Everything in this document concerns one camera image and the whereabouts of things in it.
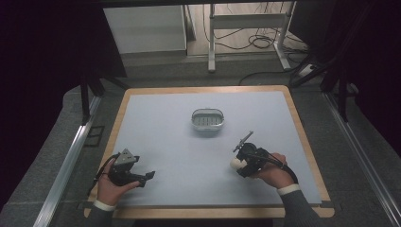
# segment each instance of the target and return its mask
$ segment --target metal frame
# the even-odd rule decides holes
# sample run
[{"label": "metal frame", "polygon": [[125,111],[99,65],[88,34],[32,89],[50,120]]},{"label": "metal frame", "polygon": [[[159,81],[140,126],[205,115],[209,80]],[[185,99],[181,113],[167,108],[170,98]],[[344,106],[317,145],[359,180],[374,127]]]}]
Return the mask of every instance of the metal frame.
[{"label": "metal frame", "polygon": [[372,189],[376,193],[378,200],[380,201],[384,211],[386,212],[387,216],[390,219],[390,222],[392,223],[392,226],[400,227],[401,212],[397,202],[376,172],[375,167],[372,165],[371,161],[365,153],[365,150],[359,143],[357,137],[354,135],[354,132],[352,131],[350,125],[342,119],[341,115],[337,111],[337,102],[335,98],[333,98],[333,96],[328,93],[323,93],[323,96],[328,102],[330,109],[340,126],[340,129],[345,135],[345,138],[348,141],[351,150],[354,152],[357,161],[359,162],[360,168],[368,179],[368,182],[371,185]]},{"label": "metal frame", "polygon": [[215,30],[235,28],[281,28],[278,41],[274,42],[274,49],[285,70],[290,69],[288,60],[283,52],[283,41],[291,19],[294,2],[291,2],[286,13],[275,14],[242,14],[242,15],[215,15],[215,4],[210,5],[210,42],[208,70],[216,71]]},{"label": "metal frame", "polygon": [[45,227],[50,224],[50,221],[56,211],[57,205],[59,204],[64,188],[66,187],[68,180],[70,179],[70,175],[77,162],[86,136],[88,135],[89,129],[91,129],[100,100],[101,98],[98,96],[95,96],[92,99],[90,107],[91,115],[89,117],[89,120],[86,125],[79,127],[77,135],[74,138],[70,149],[68,150],[64,162],[62,163],[59,174],[57,175],[56,180],[53,182],[47,198],[44,201],[42,210],[36,218],[35,224],[33,225],[34,227]]}]

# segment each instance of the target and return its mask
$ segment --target wooden table edge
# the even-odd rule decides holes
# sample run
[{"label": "wooden table edge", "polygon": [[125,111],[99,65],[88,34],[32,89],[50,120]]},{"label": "wooden table edge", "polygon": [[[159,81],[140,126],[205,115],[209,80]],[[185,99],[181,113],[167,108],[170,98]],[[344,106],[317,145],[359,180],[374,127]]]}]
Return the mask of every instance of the wooden table edge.
[{"label": "wooden table edge", "polygon": [[[99,168],[104,164],[104,162],[107,161],[107,159],[112,156],[113,154],[113,148],[115,145],[115,141],[118,135],[118,132],[121,127],[122,120],[124,118],[124,114],[127,110],[127,105],[130,100],[131,96],[134,95],[160,95],[160,94],[196,94],[196,93],[244,93],[244,92],[283,92],[289,111],[291,113],[292,119],[294,121],[295,128],[298,132],[298,135],[300,137],[301,143],[304,147],[304,151],[306,154],[306,159],[309,163],[309,166],[312,170],[313,177],[315,179],[315,182],[317,184],[319,193],[321,195],[322,201],[328,201],[330,202],[330,197],[328,195],[327,189],[325,187],[321,172],[319,170],[319,167],[316,163],[315,157],[313,155],[311,146],[309,145],[309,142],[307,140],[304,127],[302,126],[301,119],[298,115],[298,112],[296,110],[295,104],[292,100],[292,97],[290,95],[289,89],[285,85],[265,85],[265,86],[219,86],[219,87],[170,87],[170,88],[132,88],[128,89],[124,97],[121,101],[120,108],[118,110],[117,117],[114,121],[113,129],[111,132],[111,135],[109,137],[109,141],[107,143],[107,146],[105,148],[105,152],[102,158],[102,161],[100,163]],[[88,201],[94,201],[96,199],[96,193],[97,193],[97,186],[94,187],[94,189],[91,191],[91,194],[88,198]],[[115,218],[156,218],[156,216],[163,217],[164,212],[166,211],[170,214],[170,218],[175,217],[178,218],[180,214],[184,214],[184,217],[192,217],[190,214],[187,214],[187,212],[196,212],[197,214],[207,214],[210,217],[214,216],[215,213],[207,212],[207,210],[210,209],[215,209],[215,208],[206,208],[206,209],[153,209],[153,208],[125,208],[123,210],[116,210],[113,214]],[[272,207],[272,208],[219,208],[218,210],[222,213],[224,213],[224,217],[228,218],[238,218],[238,216],[235,216],[230,213],[235,213],[236,210],[240,210],[240,217],[241,218],[282,218],[284,216],[284,208],[277,208],[277,207]],[[257,216],[254,217],[254,214],[249,214],[248,216],[245,215],[247,212],[244,212],[246,210],[251,209],[252,211],[260,211],[262,209],[265,213],[265,215],[262,216]],[[321,208],[321,207],[313,207],[313,209],[318,213],[318,215],[322,218],[330,218],[334,215],[334,208]],[[85,217],[89,214],[90,209],[85,209]]]}]

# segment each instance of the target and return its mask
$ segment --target wooden frame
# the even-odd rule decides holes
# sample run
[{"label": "wooden frame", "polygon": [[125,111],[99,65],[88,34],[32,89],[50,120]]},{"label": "wooden frame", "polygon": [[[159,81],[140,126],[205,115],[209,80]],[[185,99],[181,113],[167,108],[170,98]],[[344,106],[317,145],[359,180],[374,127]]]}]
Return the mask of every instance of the wooden frame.
[{"label": "wooden frame", "polygon": [[[330,197],[324,185],[324,181],[316,163],[312,149],[307,141],[304,128],[296,111],[289,90],[283,85],[272,86],[227,86],[227,87],[176,87],[176,88],[139,88],[129,89],[124,94],[120,109],[115,119],[109,142],[106,146],[104,156],[100,165],[113,154],[113,148],[118,132],[123,121],[127,104],[130,97],[134,95],[160,95],[160,94],[191,94],[191,93],[243,93],[243,92],[283,92],[295,128],[304,147],[305,156],[311,168],[313,177],[317,184],[323,204],[331,204]],[[97,186],[92,190],[88,201],[96,199]],[[312,207],[322,218],[330,218],[334,215],[333,207]],[[90,209],[85,209],[85,216],[89,215]],[[115,218],[283,218],[284,207],[266,208],[122,208],[114,211]]]}]

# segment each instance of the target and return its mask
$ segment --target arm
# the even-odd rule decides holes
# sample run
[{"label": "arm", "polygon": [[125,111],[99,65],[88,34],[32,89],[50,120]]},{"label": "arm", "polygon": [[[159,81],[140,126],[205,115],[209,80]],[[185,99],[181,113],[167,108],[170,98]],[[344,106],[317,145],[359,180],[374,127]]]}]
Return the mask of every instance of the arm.
[{"label": "arm", "polygon": [[[275,158],[287,164],[286,156],[273,153]],[[294,183],[288,173],[276,165],[267,163],[253,177],[262,179],[268,185],[277,188],[286,210],[284,226],[321,227],[321,218],[310,207],[298,184]]]},{"label": "arm", "polygon": [[98,181],[97,198],[94,206],[85,220],[85,227],[110,227],[115,207],[121,196],[127,191],[139,186],[139,182],[128,183],[123,186],[116,186],[107,175],[115,159],[112,159],[104,168],[104,173]]}]

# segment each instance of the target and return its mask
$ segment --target metal rail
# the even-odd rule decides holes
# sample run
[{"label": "metal rail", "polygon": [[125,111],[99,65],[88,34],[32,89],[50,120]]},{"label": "metal rail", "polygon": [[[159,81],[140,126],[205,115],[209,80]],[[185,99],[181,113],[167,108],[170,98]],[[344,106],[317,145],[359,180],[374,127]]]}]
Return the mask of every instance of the metal rail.
[{"label": "metal rail", "polygon": [[62,163],[59,174],[57,175],[56,180],[53,182],[49,194],[44,201],[44,206],[42,206],[42,210],[36,218],[35,224],[33,225],[34,227],[46,227],[50,224],[50,221],[56,211],[57,205],[59,204],[64,188],[67,185],[68,180],[70,179],[70,175],[74,169],[75,163],[77,162],[86,136],[88,135],[89,129],[91,129],[92,123],[94,121],[94,115],[96,113],[100,100],[101,98],[98,96],[95,96],[92,99],[92,103],[90,106],[91,116],[88,120],[88,123],[86,123],[86,125],[84,126],[79,127],[77,135],[74,138],[74,141],[71,144],[67,155],[65,156],[64,162]]},{"label": "metal rail", "polygon": [[360,168],[368,179],[369,184],[377,195],[378,200],[383,206],[384,211],[394,227],[401,226],[401,212],[397,202],[392,196],[387,186],[383,183],[380,176],[377,174],[375,167],[372,165],[369,157],[366,155],[365,150],[359,143],[357,137],[354,135],[350,125],[342,120],[339,112],[337,111],[337,103],[332,95],[323,93],[326,101],[328,102],[333,115],[336,118],[337,123],[340,126],[343,134],[345,135],[347,142],[349,143],[351,150],[356,155],[357,161],[359,162]]}]

